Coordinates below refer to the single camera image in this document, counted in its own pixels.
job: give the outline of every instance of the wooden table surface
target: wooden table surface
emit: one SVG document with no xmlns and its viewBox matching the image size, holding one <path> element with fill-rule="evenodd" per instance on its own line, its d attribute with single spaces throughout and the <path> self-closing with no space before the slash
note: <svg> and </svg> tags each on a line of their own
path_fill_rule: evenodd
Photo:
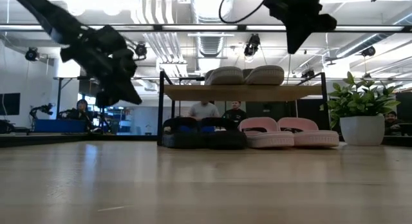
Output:
<svg viewBox="0 0 412 224">
<path fill-rule="evenodd" d="M 0 149 L 0 223 L 412 223 L 412 150 Z"/>
</svg>

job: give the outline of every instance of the shelf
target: shelf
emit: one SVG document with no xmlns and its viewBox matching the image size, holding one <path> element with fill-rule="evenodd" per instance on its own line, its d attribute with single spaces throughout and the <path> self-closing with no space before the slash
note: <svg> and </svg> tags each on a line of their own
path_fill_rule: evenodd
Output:
<svg viewBox="0 0 412 224">
<path fill-rule="evenodd" d="M 176 101 L 294 101 L 308 95 L 322 95 L 321 86 L 178 86 L 165 85 L 165 94 Z"/>
</svg>

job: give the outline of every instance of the white planter pot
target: white planter pot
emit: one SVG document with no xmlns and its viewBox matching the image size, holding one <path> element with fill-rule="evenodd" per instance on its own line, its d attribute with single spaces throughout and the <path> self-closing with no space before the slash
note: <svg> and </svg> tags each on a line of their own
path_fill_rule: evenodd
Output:
<svg viewBox="0 0 412 224">
<path fill-rule="evenodd" d="M 350 145 L 380 145 L 385 134 L 385 119 L 374 117 L 341 118 L 342 136 Z"/>
</svg>

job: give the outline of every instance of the black cable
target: black cable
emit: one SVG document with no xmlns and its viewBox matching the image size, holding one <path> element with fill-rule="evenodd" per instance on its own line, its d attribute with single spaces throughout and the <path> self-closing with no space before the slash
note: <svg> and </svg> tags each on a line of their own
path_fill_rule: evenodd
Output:
<svg viewBox="0 0 412 224">
<path fill-rule="evenodd" d="M 223 19 L 223 17 L 221 16 L 221 7 L 223 6 L 223 2 L 224 2 L 224 1 L 225 1 L 225 0 L 221 0 L 221 3 L 220 3 L 220 5 L 219 5 L 219 19 L 220 19 L 220 21 L 223 22 L 223 23 L 225 23 L 225 24 L 237 24 L 237 23 L 239 23 L 239 22 L 244 21 L 245 19 L 248 19 L 251 15 L 253 15 L 256 11 L 258 11 L 258 10 L 263 6 L 263 4 L 265 3 L 266 0 L 262 0 L 262 2 L 260 3 L 259 6 L 257 6 L 257 8 L 255 8 L 253 11 L 251 11 L 249 14 L 247 14 L 247 15 L 244 16 L 243 18 L 238 19 L 237 21 L 225 21 L 225 20 Z"/>
</svg>

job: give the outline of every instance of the potted plant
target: potted plant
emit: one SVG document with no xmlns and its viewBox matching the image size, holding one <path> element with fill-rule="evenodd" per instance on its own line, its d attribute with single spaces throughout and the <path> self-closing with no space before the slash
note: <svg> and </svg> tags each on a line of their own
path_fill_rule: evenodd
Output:
<svg viewBox="0 0 412 224">
<path fill-rule="evenodd" d="M 400 104 L 392 95 L 400 86 L 383 87 L 381 92 L 372 80 L 362 79 L 355 83 L 353 75 L 343 79 L 347 86 L 333 83 L 333 97 L 328 101 L 332 127 L 340 120 L 342 136 L 350 145 L 380 145 L 384 138 L 385 121 L 383 114 Z"/>
</svg>

